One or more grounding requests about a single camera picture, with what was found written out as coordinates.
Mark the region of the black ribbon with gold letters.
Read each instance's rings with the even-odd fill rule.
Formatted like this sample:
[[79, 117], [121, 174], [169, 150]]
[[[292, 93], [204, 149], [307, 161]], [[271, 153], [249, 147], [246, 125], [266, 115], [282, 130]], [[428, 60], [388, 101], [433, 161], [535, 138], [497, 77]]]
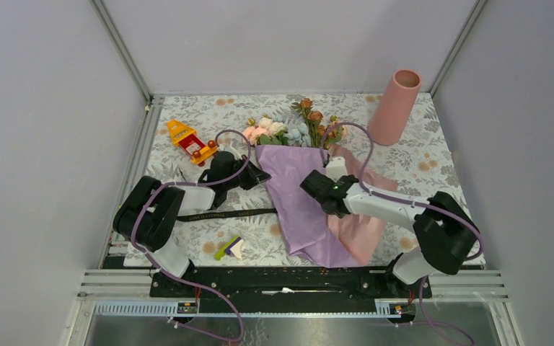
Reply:
[[244, 218], [250, 216], [258, 216], [263, 214], [277, 214], [275, 208], [258, 208], [249, 210], [230, 210], [230, 211], [214, 211], [208, 213], [193, 214], [188, 216], [178, 216], [179, 222], [194, 222], [209, 219], [227, 219], [227, 218]]

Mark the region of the purple paper flower bouquet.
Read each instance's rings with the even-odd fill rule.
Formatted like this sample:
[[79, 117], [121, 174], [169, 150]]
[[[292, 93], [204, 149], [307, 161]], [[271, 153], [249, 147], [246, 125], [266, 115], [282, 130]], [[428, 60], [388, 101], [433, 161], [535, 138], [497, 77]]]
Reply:
[[268, 194], [278, 214], [286, 249], [323, 267], [365, 265], [368, 257], [355, 243], [359, 217], [327, 214], [300, 186], [313, 171], [327, 174], [328, 159], [344, 157], [338, 145], [342, 130], [328, 133], [323, 114], [306, 97], [292, 104], [299, 123], [286, 127], [277, 117], [264, 117], [245, 131], [255, 145], [261, 169], [271, 177]]

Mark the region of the pink wrapping paper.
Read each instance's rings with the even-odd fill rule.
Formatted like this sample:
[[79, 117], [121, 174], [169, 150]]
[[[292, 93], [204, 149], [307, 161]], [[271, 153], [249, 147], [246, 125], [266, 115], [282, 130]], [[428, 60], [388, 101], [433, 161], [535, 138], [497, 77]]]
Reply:
[[[329, 153], [331, 156], [343, 157], [348, 173], [355, 174], [359, 179], [362, 161], [338, 144], [333, 144]], [[382, 240], [386, 225], [384, 220], [371, 216], [350, 214], [343, 218], [337, 216], [327, 218], [328, 228], [360, 265], [369, 264], [372, 254]]]

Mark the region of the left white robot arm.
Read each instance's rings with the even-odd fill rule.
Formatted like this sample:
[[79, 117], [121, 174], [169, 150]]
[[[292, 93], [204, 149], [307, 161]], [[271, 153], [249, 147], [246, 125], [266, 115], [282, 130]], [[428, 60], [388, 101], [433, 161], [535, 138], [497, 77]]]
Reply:
[[193, 291], [195, 278], [187, 272], [191, 260], [172, 240], [175, 223], [275, 213], [274, 208], [218, 209], [230, 190], [251, 190], [270, 179], [248, 156], [219, 151], [196, 183], [163, 183], [143, 176], [115, 214], [113, 229], [147, 254], [156, 268], [170, 274], [167, 287], [174, 294], [186, 296]]

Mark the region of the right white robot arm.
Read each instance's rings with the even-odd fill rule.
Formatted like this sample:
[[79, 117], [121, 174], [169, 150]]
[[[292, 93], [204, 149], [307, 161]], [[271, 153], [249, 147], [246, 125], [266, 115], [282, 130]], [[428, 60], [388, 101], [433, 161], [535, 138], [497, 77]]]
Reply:
[[427, 199], [367, 186], [353, 175], [334, 180], [317, 170], [300, 187], [329, 215], [371, 216], [412, 231], [418, 246], [390, 264], [384, 285], [402, 297], [423, 277], [441, 272], [456, 275], [480, 232], [455, 199], [437, 192]]

